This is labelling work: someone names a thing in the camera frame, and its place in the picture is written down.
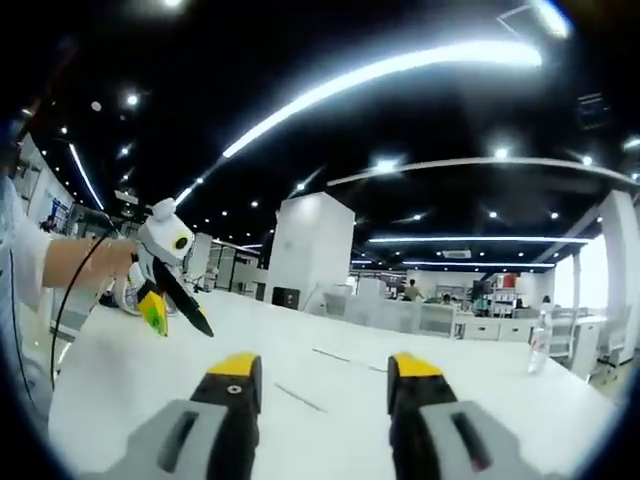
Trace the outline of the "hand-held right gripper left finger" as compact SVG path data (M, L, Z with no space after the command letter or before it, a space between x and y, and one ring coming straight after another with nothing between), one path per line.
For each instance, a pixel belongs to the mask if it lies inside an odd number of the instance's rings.
M134 430L109 479L249 479L259 445L261 357L241 352L209 368L188 399Z

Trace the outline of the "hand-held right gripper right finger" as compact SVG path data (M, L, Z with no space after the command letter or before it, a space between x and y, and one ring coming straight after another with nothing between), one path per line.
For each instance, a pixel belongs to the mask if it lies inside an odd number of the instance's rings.
M389 443L398 479L554 479L521 455L518 438L442 371L410 353L388 358Z

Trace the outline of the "person's left hand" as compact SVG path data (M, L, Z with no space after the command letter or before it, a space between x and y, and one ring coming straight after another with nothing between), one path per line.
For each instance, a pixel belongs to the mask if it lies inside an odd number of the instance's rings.
M137 243L134 240L104 240L92 255L92 271L99 279L126 277L136 254Z

